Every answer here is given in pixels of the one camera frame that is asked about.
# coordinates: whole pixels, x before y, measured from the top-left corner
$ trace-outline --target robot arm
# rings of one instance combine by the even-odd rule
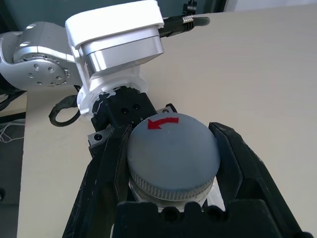
[[[239,134],[172,104],[156,111],[146,94],[139,65],[163,53],[160,37],[208,23],[163,20],[148,0],[0,36],[0,72],[13,88],[82,86],[79,112],[96,130],[64,238],[312,237]],[[206,204],[215,176],[225,211]]]

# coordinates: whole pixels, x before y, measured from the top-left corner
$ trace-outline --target white wire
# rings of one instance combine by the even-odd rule
[[[22,125],[24,126],[25,123],[25,119],[17,119],[11,122],[6,122],[6,123],[0,123],[0,126],[4,126],[4,128],[0,129],[0,142],[3,143],[9,143],[12,142],[14,140],[19,140],[19,139],[23,139],[24,137],[18,137],[18,138],[11,138],[10,136],[8,136],[7,134],[5,134],[5,130],[12,125]]]

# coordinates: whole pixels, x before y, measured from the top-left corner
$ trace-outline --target round cap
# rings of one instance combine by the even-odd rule
[[[220,164],[212,132],[198,120],[178,113],[157,114],[138,124],[130,135],[127,157],[137,186],[171,201],[205,191]]]

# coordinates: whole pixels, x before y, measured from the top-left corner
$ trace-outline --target white housing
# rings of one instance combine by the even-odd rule
[[[113,94],[114,88],[147,91],[139,65],[163,53],[158,31],[163,25],[155,0],[90,10],[66,20],[69,45],[83,83],[77,97],[81,114],[91,118],[98,96]]]

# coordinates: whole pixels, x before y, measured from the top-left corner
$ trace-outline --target table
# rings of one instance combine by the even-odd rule
[[[27,93],[22,94],[0,112],[0,117],[26,112]]]
[[[317,236],[317,5],[210,14],[208,27],[163,39],[142,66],[155,108],[173,103],[233,127],[259,155],[295,218]],[[91,157],[91,123],[57,128],[71,87],[28,92],[18,238],[60,238]],[[63,112],[70,118],[75,111]]]

